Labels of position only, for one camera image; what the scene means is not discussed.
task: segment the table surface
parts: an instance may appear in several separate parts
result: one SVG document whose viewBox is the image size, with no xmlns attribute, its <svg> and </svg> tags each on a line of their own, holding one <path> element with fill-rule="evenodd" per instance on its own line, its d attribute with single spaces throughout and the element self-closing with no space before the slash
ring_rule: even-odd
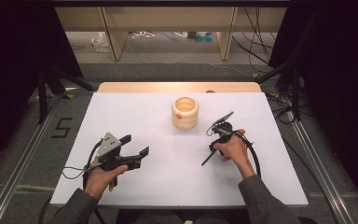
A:
<svg viewBox="0 0 358 224">
<path fill-rule="evenodd" d="M 255 82 L 104 82 L 98 92 L 261 92 Z"/>
<path fill-rule="evenodd" d="M 199 122 L 188 131 L 175 128 L 171 120 L 171 104 L 182 96 L 193 97 L 200 106 Z M 308 204 L 262 92 L 96 92 L 66 166 L 83 167 L 91 149 L 106 132 L 117 138 L 131 134 L 132 141 L 121 149 L 122 155 L 136 155 L 145 147 L 150 147 L 150 153 L 143 159 L 141 169 L 118 178 L 118 186 L 103 195 L 100 205 L 243 207 L 237 187 L 241 174 L 232 161 L 221 162 L 219 153 L 215 153 L 201 166 L 210 154 L 209 144 L 218 137 L 207 136 L 207 129 L 230 111 L 234 114 L 228 121 L 234 129 L 244 128 L 247 138 L 255 143 L 262 179 L 271 193 L 289 206 Z M 76 175 L 71 172 L 65 170 L 67 175 Z M 51 203 L 65 204 L 81 186 L 81 178 L 69 180 L 61 176 Z"/>
</svg>

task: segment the metal frame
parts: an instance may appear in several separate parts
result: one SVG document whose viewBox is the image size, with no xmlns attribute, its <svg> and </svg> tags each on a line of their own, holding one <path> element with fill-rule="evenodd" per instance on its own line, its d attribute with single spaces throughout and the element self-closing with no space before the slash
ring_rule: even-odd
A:
<svg viewBox="0 0 358 224">
<path fill-rule="evenodd" d="M 28 167 L 28 164 L 30 163 L 34 153 L 36 152 L 39 143 L 45 133 L 45 130 L 49 125 L 55 108 L 61 98 L 61 95 L 56 95 L 53 96 L 53 98 L 51 99 L 50 107 L 48 109 L 48 113 L 46 115 L 45 120 L 43 121 L 43 123 L 37 125 L 31 140 L 29 141 L 26 149 L 24 150 L 19 159 L 19 162 L 16 165 L 16 168 L 13 170 L 10 178 L 4 185 L 0 193 L 0 219 L 5 213 L 7 206 L 10 203 L 11 198 L 13 197 L 14 191 L 16 190 L 16 187 L 19 185 L 21 178 L 24 175 L 26 168 Z"/>
<path fill-rule="evenodd" d="M 287 104 L 290 104 L 290 100 L 286 96 L 283 97 L 284 97 L 283 100 Z M 295 129 L 295 132 L 298 136 L 299 141 L 301 142 L 302 147 L 307 153 L 308 159 L 310 160 L 310 164 L 313 168 L 313 172 L 315 173 L 316 177 L 321 183 L 321 186 L 325 192 L 327 200 L 328 202 L 330 202 L 331 207 L 333 208 L 337 222 L 342 224 L 354 223 L 348 211 L 347 205 L 342 200 L 336 186 L 334 185 L 332 179 L 330 178 L 330 175 L 327 173 L 324 164 L 319 158 L 319 155 L 316 152 L 315 147 L 310 141 L 310 138 L 308 137 L 308 134 L 305 131 L 304 126 L 302 125 L 301 120 L 295 119 L 295 116 L 292 112 L 289 113 L 289 116 L 291 117 L 291 119 L 294 120 L 293 128 Z"/>
</svg>

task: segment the sleeve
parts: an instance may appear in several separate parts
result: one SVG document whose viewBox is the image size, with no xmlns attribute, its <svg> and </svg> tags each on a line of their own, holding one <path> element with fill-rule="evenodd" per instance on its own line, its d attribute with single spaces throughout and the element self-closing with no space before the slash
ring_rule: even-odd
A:
<svg viewBox="0 0 358 224">
<path fill-rule="evenodd" d="M 77 189 L 59 214 L 48 224 L 87 223 L 91 213 L 97 207 L 98 200 Z"/>
<path fill-rule="evenodd" d="M 258 175 L 242 180 L 238 187 L 252 224 L 300 224 L 293 211 L 272 196 Z"/>
</svg>

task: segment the floor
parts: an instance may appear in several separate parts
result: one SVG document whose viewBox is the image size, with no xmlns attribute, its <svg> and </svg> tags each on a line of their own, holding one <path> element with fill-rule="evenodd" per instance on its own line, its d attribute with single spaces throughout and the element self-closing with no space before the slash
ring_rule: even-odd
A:
<svg viewBox="0 0 358 224">
<path fill-rule="evenodd" d="M 129 34 L 127 45 L 124 48 L 123 54 L 119 61 L 112 61 L 109 53 L 97 52 L 91 45 L 91 42 L 98 38 L 98 33 L 67 33 L 68 39 L 73 46 L 74 53 L 80 64 L 84 66 L 88 64 L 99 64 L 101 67 L 107 64 L 202 64 L 205 67 L 210 67 L 216 73 L 225 73 L 227 71 L 233 72 L 240 76 L 244 76 L 252 80 L 254 76 L 262 76 L 271 68 L 265 66 L 262 60 L 257 59 L 254 56 L 250 56 L 235 42 L 231 44 L 230 54 L 227 61 L 220 59 L 219 48 L 216 43 L 216 37 L 213 34 L 212 42 L 196 42 L 192 38 L 180 37 L 173 35 L 172 33 L 158 33 L 151 32 L 153 38 L 138 36 L 136 39 L 132 38 L 134 34 Z M 262 39 L 266 46 L 273 47 L 274 36 L 276 34 L 263 33 Z M 235 39 L 244 47 L 249 49 L 251 42 L 245 37 L 251 38 L 251 33 L 235 33 Z M 268 60 L 268 55 L 265 54 L 264 49 L 257 45 L 252 45 L 252 52 L 263 60 Z M 101 80 L 107 80 L 109 77 L 105 77 L 105 73 L 87 72 L 84 73 L 85 79 L 94 83 L 100 83 Z M 275 92 L 274 82 L 276 77 L 272 78 L 266 84 L 262 85 L 262 90 L 265 92 Z M 65 101 L 65 104 L 59 103 L 56 108 L 56 117 L 67 117 L 69 110 L 76 110 L 78 108 L 84 108 L 77 110 L 74 115 L 71 114 L 72 120 L 77 120 L 78 124 L 81 124 L 81 120 L 85 114 L 87 103 L 90 100 L 90 94 L 80 92 L 76 94 L 76 97 L 72 101 Z M 0 191 L 10 178 L 10 174 L 14 170 L 17 161 L 21 159 L 21 154 L 24 148 L 29 145 L 29 139 L 32 138 L 34 130 L 37 129 L 34 119 L 37 118 L 38 106 L 37 97 L 33 95 L 30 99 L 30 109 L 23 115 L 22 123 L 19 123 L 18 132 L 14 133 L 11 138 L 11 143 L 1 154 L 0 159 Z M 271 98 L 271 109 L 279 109 L 282 107 L 281 102 L 275 98 Z M 317 118 L 311 115 L 311 109 L 301 111 L 303 114 L 302 125 L 310 137 L 313 146 L 315 147 L 319 157 L 322 160 L 324 168 L 327 170 L 329 177 L 337 189 L 339 197 L 344 202 L 346 208 L 351 217 L 350 222 L 345 223 L 358 223 L 358 191 L 348 178 L 345 170 L 333 154 L 333 150 L 329 146 L 323 130 L 319 126 Z M 43 136 L 53 135 L 53 131 L 56 127 L 53 127 L 57 120 L 53 120 L 49 124 L 48 129 L 43 133 Z M 294 164 L 297 175 L 302 183 L 304 191 L 309 197 L 310 205 L 305 208 L 293 208 L 294 211 L 303 217 L 310 217 L 318 221 L 318 223 L 334 223 L 335 220 L 332 216 L 328 203 L 324 197 L 324 194 L 320 191 L 318 184 L 312 178 L 304 163 L 297 157 L 305 159 L 305 163 L 312 167 L 312 164 L 307 160 L 307 153 L 304 150 L 303 143 L 298 140 L 295 127 L 293 124 L 282 124 L 277 121 L 277 125 L 280 128 L 282 136 L 287 139 L 291 147 L 294 150 L 288 149 L 289 155 Z M 74 132 L 68 133 L 70 136 L 67 139 L 76 138 L 76 129 L 79 125 L 74 127 Z M 43 204 L 47 201 L 48 196 L 54 190 L 55 186 L 49 184 L 51 178 L 57 178 L 61 174 L 61 170 L 57 169 L 57 166 L 64 166 L 66 161 L 65 155 L 70 151 L 73 142 L 57 138 L 57 146 L 60 146 L 62 153 L 54 152 L 54 160 L 51 161 L 46 154 L 40 150 L 34 153 L 32 162 L 28 165 L 26 172 L 23 174 L 21 182 L 17 186 L 6 212 L 1 218 L 1 223 L 35 223 L 40 215 L 40 211 Z M 43 139 L 38 143 L 41 147 L 44 144 L 51 144 Z M 44 220 L 49 217 L 53 217 L 54 213 L 58 210 L 57 207 L 48 206 L 44 215 Z M 107 223 L 115 223 L 117 210 L 102 209 L 103 217 Z M 95 217 L 91 218 L 90 223 L 98 223 Z"/>
</svg>

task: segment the black stand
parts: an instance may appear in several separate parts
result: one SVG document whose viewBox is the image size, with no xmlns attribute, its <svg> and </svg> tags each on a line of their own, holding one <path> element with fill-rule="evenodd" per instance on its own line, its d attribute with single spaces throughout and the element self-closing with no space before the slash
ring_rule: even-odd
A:
<svg viewBox="0 0 358 224">
<path fill-rule="evenodd" d="M 321 28 L 321 20 L 324 18 L 324 13 L 326 13 L 326 1 L 322 1 L 322 3 L 314 9 L 314 12 L 311 13 L 289 58 L 256 81 L 258 84 L 261 84 L 271 77 L 281 74 L 276 84 L 277 91 L 288 91 L 289 86 L 292 86 L 292 110 L 297 120 L 301 120 L 298 107 L 300 71 L 306 69 L 307 59 L 310 57 L 311 51 L 316 45 Z"/>
<path fill-rule="evenodd" d="M 66 78 L 87 91 L 96 91 L 96 89 L 90 84 L 76 77 L 72 77 L 58 68 L 52 66 L 43 66 L 40 69 L 40 74 L 37 81 L 40 108 L 39 124 L 43 122 L 48 113 L 48 97 L 46 95 L 45 85 L 48 85 L 53 94 L 63 94 L 65 92 L 65 87 L 62 85 L 60 78 Z"/>
</svg>

